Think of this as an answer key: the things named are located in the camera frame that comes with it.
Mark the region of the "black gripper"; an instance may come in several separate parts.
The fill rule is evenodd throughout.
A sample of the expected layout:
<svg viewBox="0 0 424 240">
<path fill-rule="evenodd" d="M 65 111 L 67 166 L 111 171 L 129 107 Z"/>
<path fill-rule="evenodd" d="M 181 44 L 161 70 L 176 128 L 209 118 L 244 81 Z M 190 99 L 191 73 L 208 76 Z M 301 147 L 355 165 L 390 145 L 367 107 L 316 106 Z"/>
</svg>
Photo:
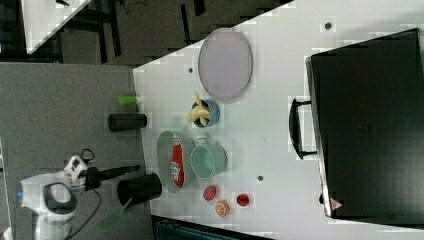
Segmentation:
<svg viewBox="0 0 424 240">
<path fill-rule="evenodd" d="M 141 168 L 140 165 L 123 166 L 109 170 L 111 177 L 119 177 L 122 175 L 137 172 Z M 104 171 L 98 170 L 96 167 L 90 167 L 87 170 L 85 190 L 95 190 L 101 186 L 101 182 L 108 179 L 108 175 Z"/>
</svg>

